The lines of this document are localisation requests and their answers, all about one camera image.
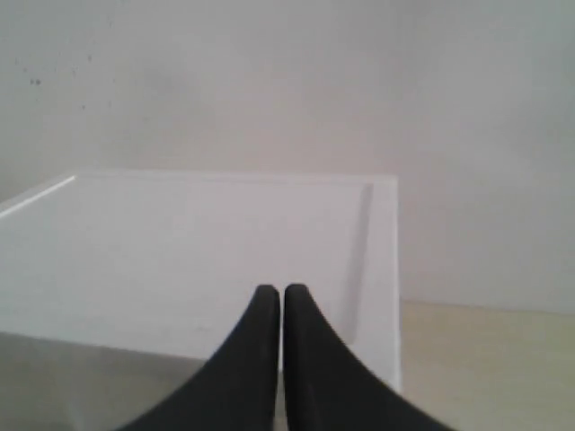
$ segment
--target black curved object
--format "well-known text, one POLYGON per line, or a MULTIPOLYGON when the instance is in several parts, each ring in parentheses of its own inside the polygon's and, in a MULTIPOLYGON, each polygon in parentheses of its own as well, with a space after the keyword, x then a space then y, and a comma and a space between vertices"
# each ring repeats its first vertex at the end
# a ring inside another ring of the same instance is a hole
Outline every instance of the black curved object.
POLYGON ((286 289, 284 385, 290 431, 448 431, 385 386, 343 344, 305 285, 286 289))
POLYGON ((271 431, 279 294, 259 286, 219 350, 179 390, 120 431, 271 431))

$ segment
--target gray wall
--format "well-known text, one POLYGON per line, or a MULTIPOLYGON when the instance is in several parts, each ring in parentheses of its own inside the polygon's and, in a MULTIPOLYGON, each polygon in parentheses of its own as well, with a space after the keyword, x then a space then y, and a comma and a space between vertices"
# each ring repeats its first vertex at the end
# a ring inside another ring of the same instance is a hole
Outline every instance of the gray wall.
POLYGON ((0 199, 80 166, 396 173, 404 297, 575 312, 574 17, 3 1, 0 199))

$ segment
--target white surface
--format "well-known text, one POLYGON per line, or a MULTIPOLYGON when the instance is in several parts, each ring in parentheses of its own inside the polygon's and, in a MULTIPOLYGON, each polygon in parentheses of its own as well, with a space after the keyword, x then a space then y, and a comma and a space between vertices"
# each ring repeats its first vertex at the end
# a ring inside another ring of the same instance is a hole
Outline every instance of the white surface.
POLYGON ((308 284, 399 388, 391 177, 84 172, 0 207, 0 330, 207 358, 258 284, 308 284))
POLYGON ((78 166, 392 172, 405 297, 575 312, 574 5, 4 0, 0 199, 78 166))

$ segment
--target floor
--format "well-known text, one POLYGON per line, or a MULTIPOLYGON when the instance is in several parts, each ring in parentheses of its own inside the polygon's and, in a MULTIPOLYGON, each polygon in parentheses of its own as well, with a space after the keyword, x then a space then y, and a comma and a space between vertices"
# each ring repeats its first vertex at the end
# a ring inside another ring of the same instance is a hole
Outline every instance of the floor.
MULTIPOLYGON (((0 352, 3 431, 113 429, 201 366, 5 335, 0 352)), ((404 396, 456 429, 575 426, 575 316, 404 303, 402 360, 404 396)))

